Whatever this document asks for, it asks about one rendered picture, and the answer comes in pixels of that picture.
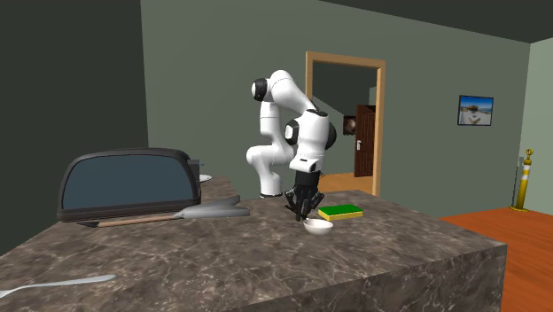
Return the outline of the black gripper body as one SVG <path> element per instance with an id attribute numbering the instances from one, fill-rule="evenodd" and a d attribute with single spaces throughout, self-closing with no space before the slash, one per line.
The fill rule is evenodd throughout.
<path id="1" fill-rule="evenodd" d="M 318 192 L 320 174 L 320 171 L 311 173 L 297 171 L 294 182 L 294 193 L 297 196 L 301 193 L 306 193 L 308 196 L 314 196 Z"/>

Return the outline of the black toaster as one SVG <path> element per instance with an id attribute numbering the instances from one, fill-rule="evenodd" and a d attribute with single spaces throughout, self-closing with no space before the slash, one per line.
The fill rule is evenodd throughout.
<path id="1" fill-rule="evenodd" d="M 59 187 L 57 219 L 170 213 L 200 202 L 197 160 L 176 149 L 125 148 L 85 154 L 68 165 Z"/>

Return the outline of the framed beach wall picture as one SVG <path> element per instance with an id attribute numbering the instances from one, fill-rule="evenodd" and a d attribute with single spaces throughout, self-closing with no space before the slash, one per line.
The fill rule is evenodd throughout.
<path id="1" fill-rule="evenodd" d="M 457 124 L 459 126 L 491 126 L 493 104 L 492 97 L 460 95 Z"/>

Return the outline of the silver spoon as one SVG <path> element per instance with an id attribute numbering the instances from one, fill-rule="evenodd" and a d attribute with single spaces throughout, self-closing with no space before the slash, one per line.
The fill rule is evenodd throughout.
<path id="1" fill-rule="evenodd" d="M 79 278 L 79 279 L 64 280 L 64 281 L 58 281 L 58 282 L 22 285 L 22 286 L 19 286 L 19 287 L 10 289 L 10 290 L 0 290 L 0 299 L 10 295 L 11 293 L 15 293 L 17 291 L 24 290 L 24 289 L 29 289 L 29 288 L 102 283 L 102 282 L 107 282 L 107 281 L 113 280 L 116 277 L 117 277 L 117 275 L 110 274 L 110 275 L 103 275 L 103 276 L 96 276 L 96 277 L 85 277 L 85 278 Z"/>

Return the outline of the yellow and white post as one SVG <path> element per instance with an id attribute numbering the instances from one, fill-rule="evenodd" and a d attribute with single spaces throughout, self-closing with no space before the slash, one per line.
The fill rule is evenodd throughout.
<path id="1" fill-rule="evenodd" d="M 529 176 L 531 172 L 532 160 L 531 156 L 534 154 L 533 149 L 526 149 L 526 158 L 523 160 L 521 168 L 521 177 L 518 185 L 518 195 L 516 201 L 513 202 L 510 209 L 519 212 L 528 212 L 528 209 L 524 207 L 526 199 L 526 190 L 528 186 Z"/>

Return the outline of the green and yellow sponge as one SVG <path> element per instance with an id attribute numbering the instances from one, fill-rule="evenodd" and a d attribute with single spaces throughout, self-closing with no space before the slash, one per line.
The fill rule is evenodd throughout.
<path id="1" fill-rule="evenodd" d="M 357 217 L 363 217 L 363 210 L 355 205 L 337 205 L 329 207 L 319 207 L 318 214 L 326 221 L 345 220 Z"/>

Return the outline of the dark brown wooden door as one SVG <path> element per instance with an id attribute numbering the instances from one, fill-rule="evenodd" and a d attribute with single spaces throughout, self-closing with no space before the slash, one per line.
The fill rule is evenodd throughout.
<path id="1" fill-rule="evenodd" d="M 373 176 L 376 108 L 356 107 L 354 176 Z"/>

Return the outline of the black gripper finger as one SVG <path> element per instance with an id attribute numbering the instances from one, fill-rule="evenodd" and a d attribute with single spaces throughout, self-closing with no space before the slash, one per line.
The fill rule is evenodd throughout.
<path id="1" fill-rule="evenodd" d="M 301 204 L 301 216 L 307 218 L 313 209 L 316 209 L 324 198 L 324 194 L 317 192 L 312 198 L 305 198 Z"/>
<path id="2" fill-rule="evenodd" d="M 294 187 L 286 191 L 284 195 L 288 202 L 286 207 L 295 213 L 295 219 L 300 222 L 302 219 L 302 189 L 300 187 Z"/>

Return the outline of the small white bowl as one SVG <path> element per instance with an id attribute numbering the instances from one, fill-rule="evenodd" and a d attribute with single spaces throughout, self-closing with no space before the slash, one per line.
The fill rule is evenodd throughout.
<path id="1" fill-rule="evenodd" d="M 303 222 L 307 232 L 313 235 L 325 235 L 331 232 L 333 224 L 324 219 L 308 218 Z"/>

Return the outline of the wooden door frame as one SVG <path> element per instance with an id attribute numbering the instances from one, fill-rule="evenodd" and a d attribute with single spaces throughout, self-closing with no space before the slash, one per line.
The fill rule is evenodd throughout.
<path id="1" fill-rule="evenodd" d="M 371 194 L 379 197 L 381 191 L 381 163 L 385 108 L 386 62 L 381 59 L 338 55 L 319 51 L 306 51 L 305 94 L 309 99 L 313 98 L 313 68 L 315 62 L 337 64 L 343 66 L 363 66 L 377 70 L 375 139 L 373 149 L 374 162 Z"/>

